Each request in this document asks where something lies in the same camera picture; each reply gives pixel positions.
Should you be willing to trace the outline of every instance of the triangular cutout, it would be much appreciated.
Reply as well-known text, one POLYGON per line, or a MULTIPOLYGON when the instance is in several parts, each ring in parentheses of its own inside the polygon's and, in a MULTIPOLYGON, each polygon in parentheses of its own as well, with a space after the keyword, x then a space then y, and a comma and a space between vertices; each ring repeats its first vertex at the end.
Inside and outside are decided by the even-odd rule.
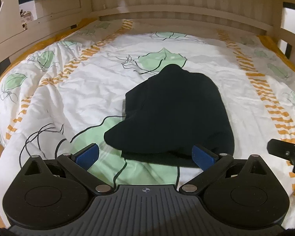
POLYGON ((33 161, 24 175, 29 176, 29 175, 40 174, 40 173, 41 173, 41 170, 39 169, 38 163, 36 161, 33 161))
POLYGON ((264 170, 264 168, 262 167, 262 165, 260 164, 260 162, 258 162, 257 160, 255 160, 252 163, 252 166, 251 166, 251 169, 250 169, 250 173, 260 174, 260 175, 266 175, 266 171, 264 170))

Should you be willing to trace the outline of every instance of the white duvet cover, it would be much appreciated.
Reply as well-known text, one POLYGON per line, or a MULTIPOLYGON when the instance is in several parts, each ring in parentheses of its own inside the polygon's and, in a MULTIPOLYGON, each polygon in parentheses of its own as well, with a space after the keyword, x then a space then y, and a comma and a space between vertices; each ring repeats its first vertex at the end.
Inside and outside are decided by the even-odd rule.
POLYGON ((295 142, 295 72, 257 36, 131 20, 94 21, 28 56, 3 77, 0 215, 5 224, 2 198, 33 154, 54 159, 97 143, 100 157, 89 172, 111 185, 178 180, 180 186, 199 174, 201 169, 130 160, 125 166, 121 151, 103 140, 104 132, 123 119, 125 93, 168 64, 203 73, 218 86, 235 137, 234 157, 262 156, 290 196, 283 226, 295 228, 295 174, 266 150, 271 138, 295 142))

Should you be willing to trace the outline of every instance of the bed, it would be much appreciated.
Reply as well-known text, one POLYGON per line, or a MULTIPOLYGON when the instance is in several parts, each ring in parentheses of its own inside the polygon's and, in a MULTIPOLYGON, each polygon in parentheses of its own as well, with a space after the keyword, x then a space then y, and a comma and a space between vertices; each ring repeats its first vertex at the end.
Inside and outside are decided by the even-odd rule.
POLYGON ((41 15, 26 30, 18 10, 29 0, 2 1, 0 62, 14 61, 0 77, 6 226, 3 195, 33 154, 54 159, 97 143, 100 157, 89 172, 110 185, 179 187, 201 173, 130 160, 125 166, 103 139, 124 117, 125 93, 177 64, 217 85, 234 157, 263 157, 290 196, 283 226, 295 228, 293 166, 266 150, 271 138, 295 143, 295 64, 277 46, 285 40, 295 52, 295 34, 281 28, 283 2, 295 0, 34 0, 41 15))

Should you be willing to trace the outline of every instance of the gray ribbed plate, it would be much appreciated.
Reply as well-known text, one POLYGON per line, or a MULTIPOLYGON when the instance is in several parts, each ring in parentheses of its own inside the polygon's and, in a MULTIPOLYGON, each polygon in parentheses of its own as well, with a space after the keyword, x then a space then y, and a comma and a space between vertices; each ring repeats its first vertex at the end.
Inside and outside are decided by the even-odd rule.
POLYGON ((108 196, 98 196, 72 223, 46 231, 12 226, 20 236, 274 236, 279 225, 247 231, 211 217, 195 196, 178 193, 173 185, 121 185, 108 196))

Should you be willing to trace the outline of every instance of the blue object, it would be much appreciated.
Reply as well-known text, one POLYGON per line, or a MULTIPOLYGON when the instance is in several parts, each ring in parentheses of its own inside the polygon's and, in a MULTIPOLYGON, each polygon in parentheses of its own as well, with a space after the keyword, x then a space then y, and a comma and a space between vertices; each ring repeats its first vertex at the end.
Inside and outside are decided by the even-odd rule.
POLYGON ((218 156, 209 150, 205 151, 205 148, 194 145, 192 147, 192 160, 204 171, 215 164, 218 160, 218 156))
POLYGON ((88 170, 99 157, 99 147, 97 144, 91 144, 79 151, 75 158, 75 163, 88 170))

